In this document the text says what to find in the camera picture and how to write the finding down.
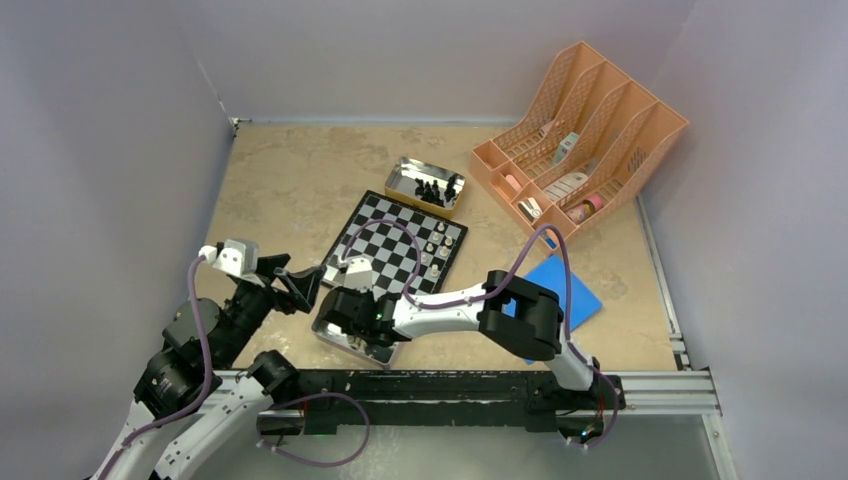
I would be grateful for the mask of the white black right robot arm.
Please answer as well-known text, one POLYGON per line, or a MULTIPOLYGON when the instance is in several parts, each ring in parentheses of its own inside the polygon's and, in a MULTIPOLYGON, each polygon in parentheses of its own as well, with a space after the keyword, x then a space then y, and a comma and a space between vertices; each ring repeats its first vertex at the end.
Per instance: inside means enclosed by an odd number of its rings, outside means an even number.
POLYGON ((542 361, 564 399, 584 407, 601 384, 594 364, 571 342, 571 281, 558 294, 522 277, 493 270, 463 290, 434 295, 386 293, 337 287, 318 319, 371 345, 388 347, 449 332, 478 332, 525 360, 542 361))

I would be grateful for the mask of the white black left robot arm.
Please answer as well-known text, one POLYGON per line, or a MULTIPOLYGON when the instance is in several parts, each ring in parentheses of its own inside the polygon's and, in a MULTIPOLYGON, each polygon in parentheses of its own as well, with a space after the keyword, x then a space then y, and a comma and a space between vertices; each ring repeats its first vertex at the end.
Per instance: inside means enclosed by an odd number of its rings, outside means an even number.
POLYGON ((273 311, 308 313, 317 299, 322 265, 289 272, 290 257, 204 246, 187 274, 189 296, 163 331, 164 343, 133 389, 130 411, 97 479, 188 478, 234 430, 261 407, 284 409, 298 395, 297 369, 280 353, 262 353, 217 406, 193 415, 223 383, 273 311))

